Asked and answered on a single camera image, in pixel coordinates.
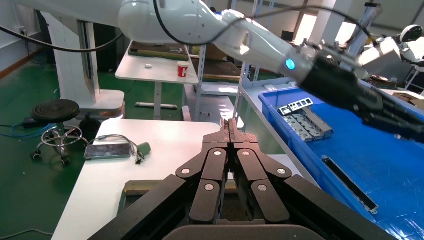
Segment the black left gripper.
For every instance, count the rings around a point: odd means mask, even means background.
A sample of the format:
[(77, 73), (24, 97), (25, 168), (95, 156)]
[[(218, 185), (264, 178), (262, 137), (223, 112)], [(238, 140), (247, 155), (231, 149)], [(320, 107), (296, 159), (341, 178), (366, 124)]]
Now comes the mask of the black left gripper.
[(305, 92), (348, 110), (374, 129), (424, 143), (424, 121), (392, 98), (363, 86), (353, 73), (319, 57), (299, 84)]

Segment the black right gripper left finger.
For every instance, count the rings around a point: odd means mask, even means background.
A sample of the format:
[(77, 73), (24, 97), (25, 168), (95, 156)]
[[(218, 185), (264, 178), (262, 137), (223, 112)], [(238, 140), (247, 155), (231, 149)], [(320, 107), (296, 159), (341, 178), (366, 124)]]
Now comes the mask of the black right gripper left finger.
[(194, 191), (188, 214), (191, 224), (215, 224), (219, 218), (228, 179), (225, 167), (229, 144), (229, 122), (222, 119), (218, 132), (203, 137), (200, 153), (175, 172)]

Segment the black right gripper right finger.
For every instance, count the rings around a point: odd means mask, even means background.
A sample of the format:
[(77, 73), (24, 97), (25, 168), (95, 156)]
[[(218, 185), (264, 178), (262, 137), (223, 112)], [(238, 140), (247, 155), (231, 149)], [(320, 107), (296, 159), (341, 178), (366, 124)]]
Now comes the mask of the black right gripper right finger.
[(248, 218), (266, 224), (284, 224), (290, 213), (281, 200), (278, 184), (292, 177), (287, 166), (264, 154), (253, 134), (238, 130), (230, 120), (230, 152), (237, 191)]

